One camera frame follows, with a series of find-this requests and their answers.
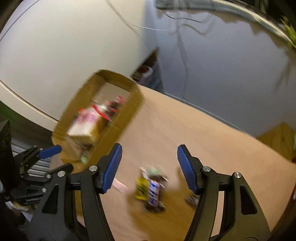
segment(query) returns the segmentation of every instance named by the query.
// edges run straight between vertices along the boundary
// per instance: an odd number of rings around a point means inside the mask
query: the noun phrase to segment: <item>metal screw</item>
[[[58,175],[59,177],[63,177],[65,174],[66,174],[66,173],[65,173],[64,171],[59,171],[59,172],[57,173],[57,175]]]
[[[239,172],[235,172],[235,173],[234,173],[234,176],[235,176],[236,178],[241,178],[241,177],[242,177],[242,175],[241,175]]]
[[[92,165],[92,166],[89,167],[89,170],[90,170],[91,172],[94,172],[94,171],[96,171],[97,169],[98,169],[98,167],[97,167],[96,165]]]
[[[211,170],[210,167],[208,166],[203,166],[202,169],[205,171],[205,172],[209,172]]]

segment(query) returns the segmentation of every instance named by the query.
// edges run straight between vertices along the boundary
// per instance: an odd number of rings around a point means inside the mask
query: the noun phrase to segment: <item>cardboard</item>
[[[117,95],[121,95],[125,99],[125,105],[116,113],[112,122],[109,122],[102,130],[98,142],[90,150],[87,157],[88,162],[86,164],[81,163],[79,150],[67,138],[67,130],[80,108],[88,107],[92,101],[105,101],[109,100],[108,98],[113,99]],[[74,172],[80,172],[86,167],[96,164],[102,156],[109,153],[139,109],[142,101],[143,95],[132,79],[109,70],[100,70],[95,73],[78,90],[52,133],[52,142],[62,147],[60,154],[62,161],[72,163]]]

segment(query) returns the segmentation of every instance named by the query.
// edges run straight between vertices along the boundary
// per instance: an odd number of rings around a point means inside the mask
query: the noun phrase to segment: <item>blue handle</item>
[[[61,151],[62,151],[61,146],[56,145],[56,146],[50,147],[50,148],[48,148],[46,150],[39,151],[38,154],[37,154],[37,157],[39,159],[46,159],[48,157],[59,154]]]

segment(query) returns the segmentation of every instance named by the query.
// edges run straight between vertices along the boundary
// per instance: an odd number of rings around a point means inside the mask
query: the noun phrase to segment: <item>wire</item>
[[[213,0],[210,0],[210,1],[211,1],[211,3],[212,3],[212,6],[213,6],[212,11],[214,11],[214,3],[213,3]],[[191,18],[183,18],[183,17],[181,17],[181,18],[179,18],[179,17],[177,17],[177,18],[173,18],[173,17],[169,16],[165,11],[163,11],[163,13],[164,13],[167,17],[169,17],[169,18],[172,18],[172,19],[177,20],[177,22],[178,22],[178,20],[182,20],[182,19],[184,19],[184,20],[190,20],[190,21],[194,21],[194,22],[198,22],[198,23],[207,23],[207,22],[209,22],[209,21],[212,19],[212,17],[213,17],[213,14],[212,14],[212,13],[209,13],[209,14],[204,18],[204,20],[202,20],[202,21],[198,21],[198,20],[195,20],[195,19],[191,19]],[[182,96],[182,98],[183,98],[185,101],[187,101],[188,103],[190,103],[190,101],[188,101],[188,100],[185,98],[185,92],[186,92],[186,90],[187,90],[187,84],[188,84],[188,79],[189,79],[188,56],[187,56],[187,52],[186,52],[186,49],[185,49],[185,45],[184,45],[184,42],[183,42],[182,36],[181,36],[181,34],[180,34],[180,32],[179,32],[179,27],[180,27],[180,25],[177,24],[177,31],[176,31],[176,34],[177,34],[177,44],[178,44],[178,46],[179,46],[179,49],[180,49],[180,55],[181,55],[181,60],[182,60],[182,62],[183,62],[184,68],[185,68],[185,77],[184,77],[184,80],[182,81],[182,92],[181,92],[181,96]]]
[[[204,20],[202,20],[202,21],[198,21],[198,20],[195,20],[195,19],[192,19],[192,18],[173,18],[173,17],[171,17],[170,15],[168,15],[167,12],[166,12],[165,10],[163,10],[163,14],[166,15],[167,17],[171,18],[171,19],[175,19],[175,20],[182,20],[182,19],[184,19],[184,20],[194,21],[194,22],[197,22],[197,23],[207,23],[207,22],[209,22],[209,21],[211,20],[211,18],[212,18],[212,16],[213,16],[212,13],[209,13],[209,14],[205,17]]]
[[[149,30],[154,30],[154,31],[160,31],[160,32],[172,32],[175,31],[176,29],[170,29],[170,30],[163,30],[163,29],[156,29],[156,28],[147,28],[147,27],[143,27],[143,26],[139,26],[139,25],[135,25],[130,23],[129,21],[127,21],[118,11],[117,9],[113,6],[113,4],[110,2],[110,0],[105,0],[107,2],[107,4],[109,5],[109,7],[113,10],[113,12],[120,18],[121,21],[123,21],[124,23],[127,23],[129,25],[138,27],[138,28],[144,28],[144,29],[149,29]]]
[[[7,32],[11,29],[11,27],[17,22],[17,20],[19,20],[19,18],[21,16],[24,15],[25,12],[27,12],[31,7],[33,7],[37,2],[39,2],[40,0],[37,0],[36,2],[34,2],[32,5],[30,5],[13,23],[12,25],[10,25],[10,27],[5,31],[5,33],[2,35],[2,37],[0,38],[0,42],[2,41],[2,39],[4,38],[4,36],[7,34]]]

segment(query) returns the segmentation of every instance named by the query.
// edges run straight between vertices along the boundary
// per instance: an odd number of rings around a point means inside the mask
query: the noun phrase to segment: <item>tan surface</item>
[[[145,104],[118,140],[123,157],[116,178],[129,187],[129,192],[122,194],[111,188],[101,195],[115,240],[184,239],[194,210],[184,201],[190,191],[177,160],[180,144],[186,144],[193,156],[216,172],[241,172],[272,229],[294,189],[295,164],[201,111],[145,87],[141,91]],[[145,212],[142,203],[134,199],[140,166],[159,167],[169,176],[164,194],[166,212]],[[219,232],[222,206],[220,198],[213,234]]]

